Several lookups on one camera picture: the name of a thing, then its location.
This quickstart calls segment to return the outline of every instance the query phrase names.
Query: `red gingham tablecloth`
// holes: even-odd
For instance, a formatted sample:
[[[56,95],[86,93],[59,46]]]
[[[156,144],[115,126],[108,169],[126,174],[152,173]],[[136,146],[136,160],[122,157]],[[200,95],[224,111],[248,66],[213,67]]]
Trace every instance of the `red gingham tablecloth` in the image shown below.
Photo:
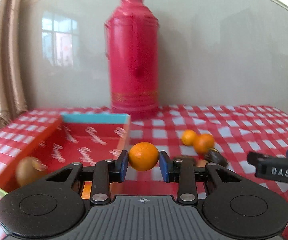
[[[61,112],[108,113],[109,109],[44,109],[24,114],[0,131],[0,173],[21,147],[42,132],[47,123],[52,123],[52,116]],[[146,141],[153,143],[159,151],[165,150],[171,158],[180,154],[198,158],[192,147],[181,144],[180,136],[186,129],[211,133],[216,141],[215,147],[228,159],[230,170],[275,191],[288,202],[288,184],[255,178],[255,168],[246,161],[249,151],[285,157],[288,114],[269,106],[165,106],[160,107],[155,118],[132,122],[131,145]],[[158,165],[146,172],[129,167],[123,184],[123,193],[129,195],[167,195],[177,191],[176,184],[162,181]],[[203,184],[198,183],[197,187],[199,198],[205,198]],[[0,226],[0,239],[4,236]],[[288,240],[288,225],[283,236]]]

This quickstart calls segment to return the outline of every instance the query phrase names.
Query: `orange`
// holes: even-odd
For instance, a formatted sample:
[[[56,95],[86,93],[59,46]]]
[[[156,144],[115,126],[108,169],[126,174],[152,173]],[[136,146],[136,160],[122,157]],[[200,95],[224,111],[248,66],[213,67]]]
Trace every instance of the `orange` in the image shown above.
[[[193,145],[193,142],[196,137],[196,132],[193,130],[185,130],[184,133],[182,134],[182,143],[186,146],[191,146]]]
[[[158,162],[158,149],[151,143],[135,144],[128,153],[128,162],[137,171],[148,171]]]
[[[204,133],[196,135],[193,147],[198,154],[205,155],[209,149],[214,148],[214,144],[214,137],[211,134]]]

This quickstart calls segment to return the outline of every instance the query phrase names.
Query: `round disc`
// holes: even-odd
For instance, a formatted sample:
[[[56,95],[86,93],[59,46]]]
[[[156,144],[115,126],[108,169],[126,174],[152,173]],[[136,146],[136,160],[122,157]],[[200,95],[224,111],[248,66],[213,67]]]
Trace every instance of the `round disc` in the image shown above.
[[[9,193],[0,201],[0,222],[21,238],[47,238],[76,225],[85,212],[81,197],[69,187],[52,184],[41,194],[28,185]]]
[[[206,198],[202,211],[219,232],[238,238],[272,236],[288,222],[288,203],[253,182],[221,184]]]

